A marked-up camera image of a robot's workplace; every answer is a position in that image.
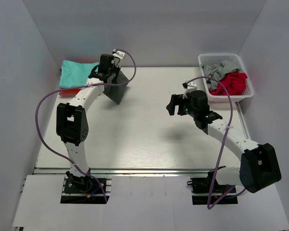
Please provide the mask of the dark grey t-shirt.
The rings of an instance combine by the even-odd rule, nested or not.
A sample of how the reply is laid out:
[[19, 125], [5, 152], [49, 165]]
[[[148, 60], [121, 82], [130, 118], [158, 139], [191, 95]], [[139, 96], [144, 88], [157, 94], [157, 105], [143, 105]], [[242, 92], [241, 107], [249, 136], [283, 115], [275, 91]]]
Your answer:
[[114, 103], [120, 104], [127, 88], [129, 79], [120, 70], [115, 86], [107, 86], [104, 95], [111, 99]]

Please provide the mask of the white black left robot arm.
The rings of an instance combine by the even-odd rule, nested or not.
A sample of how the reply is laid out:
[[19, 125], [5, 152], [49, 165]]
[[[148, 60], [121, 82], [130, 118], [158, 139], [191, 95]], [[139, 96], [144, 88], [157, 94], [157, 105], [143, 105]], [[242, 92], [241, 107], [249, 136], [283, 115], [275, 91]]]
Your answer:
[[76, 177], [76, 187], [87, 192], [92, 180], [85, 154], [85, 140], [89, 134], [87, 111], [101, 94], [106, 94], [119, 104], [123, 98], [128, 79], [122, 74], [121, 64], [125, 53], [113, 50], [112, 54], [102, 54], [100, 62], [88, 72], [84, 83], [75, 87], [78, 93], [67, 103], [60, 103], [56, 109], [56, 134], [67, 150], [70, 171], [67, 175]]

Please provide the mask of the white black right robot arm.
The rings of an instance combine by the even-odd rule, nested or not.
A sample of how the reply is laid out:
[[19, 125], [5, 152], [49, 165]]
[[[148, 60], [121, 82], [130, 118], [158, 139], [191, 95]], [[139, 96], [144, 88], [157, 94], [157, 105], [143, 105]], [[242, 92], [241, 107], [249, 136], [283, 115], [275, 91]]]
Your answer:
[[178, 108], [178, 115], [189, 115], [196, 127], [220, 141], [240, 161], [239, 167], [220, 167], [211, 170], [205, 183], [219, 192], [225, 185], [242, 186], [250, 193], [256, 193], [280, 181], [281, 171], [276, 151], [269, 143], [259, 144], [236, 132], [221, 115], [212, 111], [205, 92], [194, 90], [187, 94], [173, 94], [166, 106], [172, 116]]

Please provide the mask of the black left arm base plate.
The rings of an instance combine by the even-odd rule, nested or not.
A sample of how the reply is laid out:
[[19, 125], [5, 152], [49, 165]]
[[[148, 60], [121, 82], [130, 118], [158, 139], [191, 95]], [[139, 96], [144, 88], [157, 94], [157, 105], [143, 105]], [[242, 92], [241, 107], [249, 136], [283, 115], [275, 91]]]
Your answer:
[[101, 187], [94, 179], [89, 179], [89, 182], [86, 183], [86, 185], [79, 185], [68, 177], [65, 177], [60, 203], [75, 205], [105, 205], [106, 200]]

